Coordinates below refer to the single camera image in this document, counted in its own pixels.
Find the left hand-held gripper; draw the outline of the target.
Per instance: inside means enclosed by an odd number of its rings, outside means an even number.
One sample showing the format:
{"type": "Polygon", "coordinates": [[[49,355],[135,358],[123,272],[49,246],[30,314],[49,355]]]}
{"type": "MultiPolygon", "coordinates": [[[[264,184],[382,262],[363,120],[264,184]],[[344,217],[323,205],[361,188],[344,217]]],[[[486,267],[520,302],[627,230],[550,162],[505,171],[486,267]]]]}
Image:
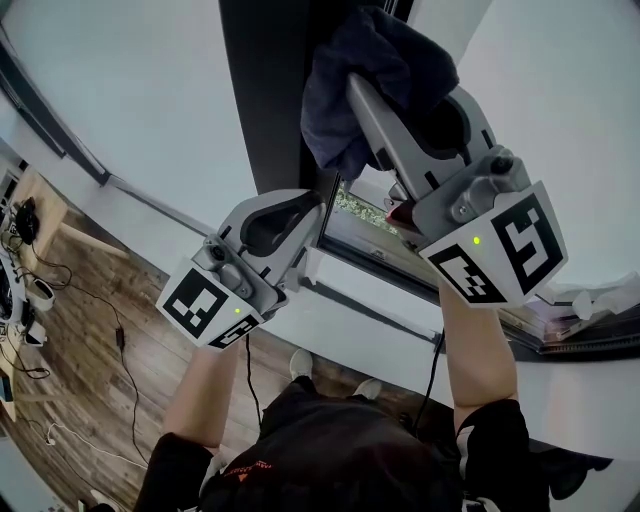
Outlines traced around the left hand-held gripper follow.
{"type": "Polygon", "coordinates": [[[288,303],[275,285],[315,236],[323,214],[313,190],[280,189],[241,202],[219,237],[207,237],[193,257],[180,260],[157,309],[194,345],[228,348],[288,303]],[[244,261],[233,251],[242,247],[244,261]]]}

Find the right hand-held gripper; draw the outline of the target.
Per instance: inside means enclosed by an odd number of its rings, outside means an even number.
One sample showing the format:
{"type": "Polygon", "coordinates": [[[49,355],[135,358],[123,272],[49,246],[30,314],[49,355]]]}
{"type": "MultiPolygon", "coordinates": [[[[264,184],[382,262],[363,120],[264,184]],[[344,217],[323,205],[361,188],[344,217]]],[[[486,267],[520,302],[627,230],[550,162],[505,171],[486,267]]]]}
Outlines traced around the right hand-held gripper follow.
{"type": "Polygon", "coordinates": [[[420,126],[358,74],[349,75],[347,99],[382,170],[419,198],[397,201],[387,222],[466,304],[523,305],[567,263],[544,184],[494,147],[465,89],[456,87],[420,126]]]}

